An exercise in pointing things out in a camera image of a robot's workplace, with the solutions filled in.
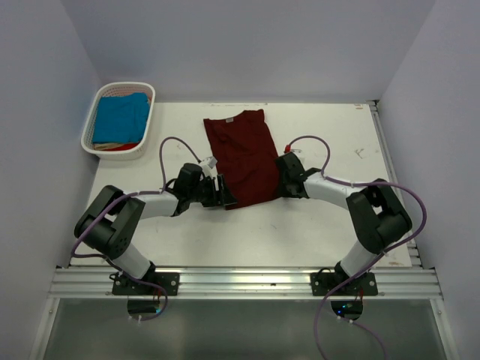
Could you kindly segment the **dark red t shirt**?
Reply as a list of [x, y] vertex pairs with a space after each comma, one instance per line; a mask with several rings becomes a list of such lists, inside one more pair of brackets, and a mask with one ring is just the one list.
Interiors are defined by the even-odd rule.
[[278, 153], [263, 110], [245, 110], [225, 119], [203, 120], [217, 172], [236, 198], [229, 210], [278, 198]]

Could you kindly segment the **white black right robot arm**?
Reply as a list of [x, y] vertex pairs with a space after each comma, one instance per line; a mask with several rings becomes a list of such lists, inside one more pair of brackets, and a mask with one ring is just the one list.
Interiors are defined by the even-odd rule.
[[349, 212], [357, 240], [334, 267], [338, 292], [351, 294], [361, 285], [358, 271], [412, 229], [412, 221], [386, 181], [360, 186], [329, 181], [317, 168], [305, 169], [292, 152], [275, 160], [282, 197], [321, 200]]

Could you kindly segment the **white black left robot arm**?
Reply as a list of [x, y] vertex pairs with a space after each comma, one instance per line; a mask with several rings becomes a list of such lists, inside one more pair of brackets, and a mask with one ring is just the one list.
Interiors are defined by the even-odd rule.
[[131, 288], [145, 295], [155, 288], [156, 277], [153, 263], [132, 244], [138, 223], [177, 217], [193, 203], [205, 208], [227, 207], [237, 199], [223, 175], [214, 177], [206, 168], [186, 163], [164, 189], [125, 193], [113, 185], [105, 186], [78, 220], [74, 236], [78, 244], [96, 251], [93, 257], [102, 257], [130, 275]]

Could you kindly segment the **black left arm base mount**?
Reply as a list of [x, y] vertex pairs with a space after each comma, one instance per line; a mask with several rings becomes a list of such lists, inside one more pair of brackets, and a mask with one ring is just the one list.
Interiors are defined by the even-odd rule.
[[178, 272], [157, 271], [153, 265], [141, 279], [121, 271], [111, 274], [109, 279], [113, 282], [114, 296], [176, 296], [180, 284]]

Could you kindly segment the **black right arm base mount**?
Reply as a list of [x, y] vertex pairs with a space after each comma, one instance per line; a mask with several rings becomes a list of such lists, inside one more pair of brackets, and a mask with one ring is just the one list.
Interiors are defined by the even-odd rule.
[[[321, 268], [310, 273], [310, 287], [313, 296], [325, 296], [348, 277], [333, 268]], [[354, 278], [336, 290], [334, 296], [377, 296], [379, 290], [375, 275], [367, 272]]]

